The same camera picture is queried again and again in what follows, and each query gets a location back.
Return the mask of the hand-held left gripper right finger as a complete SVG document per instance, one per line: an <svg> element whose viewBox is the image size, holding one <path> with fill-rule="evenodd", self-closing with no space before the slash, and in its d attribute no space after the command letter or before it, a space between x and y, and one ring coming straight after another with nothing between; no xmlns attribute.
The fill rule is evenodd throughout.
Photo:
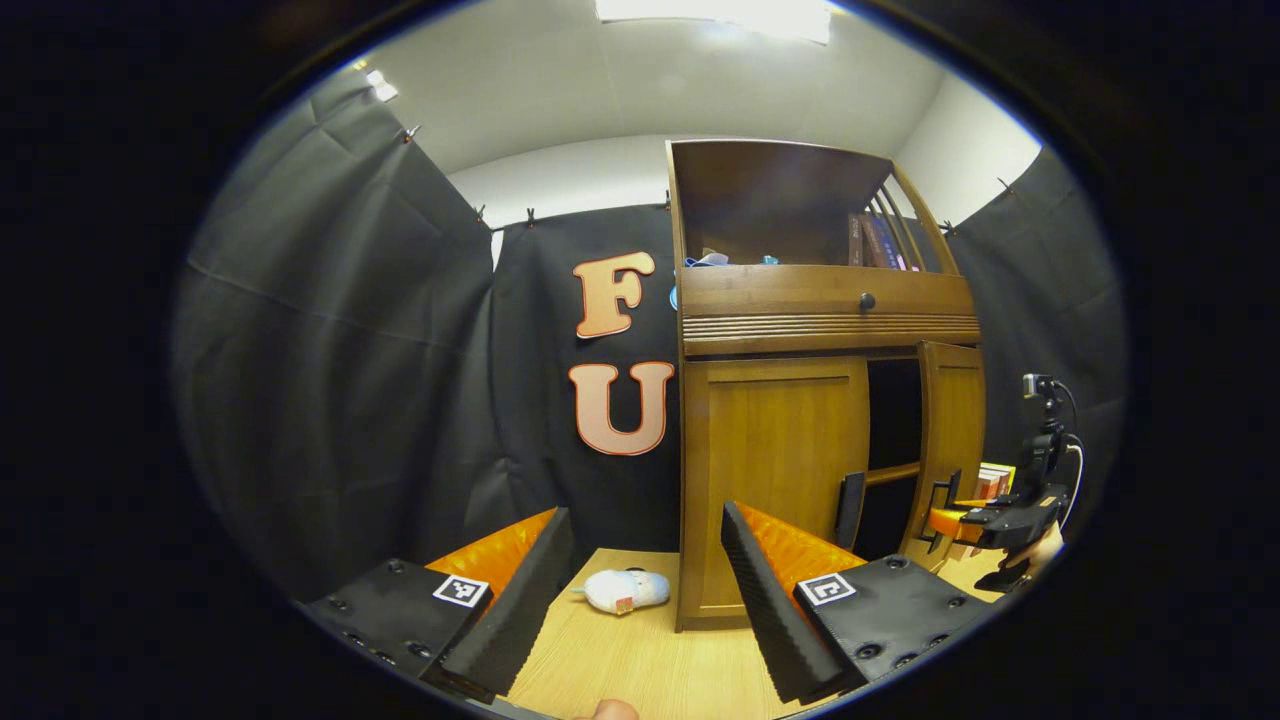
<svg viewBox="0 0 1280 720"><path fill-rule="evenodd" d="M719 541L785 702L882 684L997 609L902 555L865 561L736 501L723 506Z"/></svg>

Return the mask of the blue book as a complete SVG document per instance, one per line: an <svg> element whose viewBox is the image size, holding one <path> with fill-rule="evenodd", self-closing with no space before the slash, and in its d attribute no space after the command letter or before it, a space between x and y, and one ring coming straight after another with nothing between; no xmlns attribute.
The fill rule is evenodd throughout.
<svg viewBox="0 0 1280 720"><path fill-rule="evenodd" d="M901 254L899 242L893 238L891 227L883 217L876 218L879 231L883 234L883 245L886 246L886 252L890 260L896 265L897 269L902 272L909 272L910 265L908 264L905 256Z"/></svg>

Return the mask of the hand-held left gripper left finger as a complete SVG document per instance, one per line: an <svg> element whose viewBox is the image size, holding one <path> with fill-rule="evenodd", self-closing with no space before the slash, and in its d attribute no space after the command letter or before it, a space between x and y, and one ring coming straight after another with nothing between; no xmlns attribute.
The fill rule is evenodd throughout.
<svg viewBox="0 0 1280 720"><path fill-rule="evenodd" d="M553 507L431 562L387 559L300 610L393 673L489 705L526 664L573 547L570 510Z"/></svg>

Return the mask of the white plush toy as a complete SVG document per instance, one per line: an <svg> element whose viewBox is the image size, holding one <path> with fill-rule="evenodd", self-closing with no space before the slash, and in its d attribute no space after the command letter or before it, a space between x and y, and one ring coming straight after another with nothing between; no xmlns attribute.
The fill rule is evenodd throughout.
<svg viewBox="0 0 1280 720"><path fill-rule="evenodd" d="M596 611L614 616L667 603L671 597L669 580L641 568L596 571L570 591Z"/></svg>

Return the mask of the large ceiling light panel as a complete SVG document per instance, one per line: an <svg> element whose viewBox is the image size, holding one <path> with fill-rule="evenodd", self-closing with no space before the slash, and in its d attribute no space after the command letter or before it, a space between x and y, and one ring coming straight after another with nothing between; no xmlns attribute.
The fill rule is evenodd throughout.
<svg viewBox="0 0 1280 720"><path fill-rule="evenodd" d="M594 0L604 23L631 20L713 22L751 32L827 45L829 0Z"/></svg>

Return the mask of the wooden shoe cabinet door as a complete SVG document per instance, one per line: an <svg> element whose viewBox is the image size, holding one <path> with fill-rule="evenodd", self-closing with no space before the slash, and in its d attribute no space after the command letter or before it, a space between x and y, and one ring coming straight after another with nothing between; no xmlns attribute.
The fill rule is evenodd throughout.
<svg viewBox="0 0 1280 720"><path fill-rule="evenodd" d="M736 629L746 612L721 547L739 501L829 539L838 491L869 459L863 356L686 361L681 366L677 632Z"/></svg>
<svg viewBox="0 0 1280 720"><path fill-rule="evenodd" d="M957 498L973 498L986 442L986 369L980 350L922 341L916 346L922 380L922 442L915 495L900 551L937 573L950 547L928 553L919 538L933 480L963 470Z"/></svg>

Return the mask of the wooden double-door shoe cabinet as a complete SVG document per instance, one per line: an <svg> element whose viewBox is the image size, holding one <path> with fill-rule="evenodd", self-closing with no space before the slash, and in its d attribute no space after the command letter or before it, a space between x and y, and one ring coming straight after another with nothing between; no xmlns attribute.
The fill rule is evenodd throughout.
<svg viewBox="0 0 1280 720"><path fill-rule="evenodd" d="M678 380L686 361L863 356L869 379L868 468L919 462L922 380L918 342L908 347L804 354L685 357L678 337L678 277L685 258L714 251L730 265L850 266L849 213L883 217L910 272L963 275L940 224L901 165L890 158L782 141L717 138L667 145L675 273ZM890 506L861 510L861 521L891 529L899 552L916 483L886 484Z"/></svg>

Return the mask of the wooden drawer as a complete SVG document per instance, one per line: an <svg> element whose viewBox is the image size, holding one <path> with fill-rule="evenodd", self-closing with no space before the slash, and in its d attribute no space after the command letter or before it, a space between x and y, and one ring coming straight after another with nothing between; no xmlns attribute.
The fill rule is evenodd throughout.
<svg viewBox="0 0 1280 720"><path fill-rule="evenodd" d="M863 292L877 299L867 314ZM961 275L818 265L682 270L678 337L685 357L982 342Z"/></svg>

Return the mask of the black door handle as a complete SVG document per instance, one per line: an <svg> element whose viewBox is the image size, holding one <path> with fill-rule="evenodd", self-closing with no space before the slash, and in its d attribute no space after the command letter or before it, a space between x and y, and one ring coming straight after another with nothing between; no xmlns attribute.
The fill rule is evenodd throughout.
<svg viewBox="0 0 1280 720"><path fill-rule="evenodd" d="M861 521L865 500L867 474L855 471L847 474L840 483L838 506L835 516L835 543L842 550L854 551Z"/></svg>
<svg viewBox="0 0 1280 720"><path fill-rule="evenodd" d="M942 480L933 480L931 487L931 495L928 503L925 506L925 516L922 524L922 532L919 538L928 543L928 553L937 553L940 548L946 548L952 543L952 539L934 533L927 525L927 518L931 509L946 509L957 505L957 491L961 484L963 470L956 469L951 471L948 477Z"/></svg>

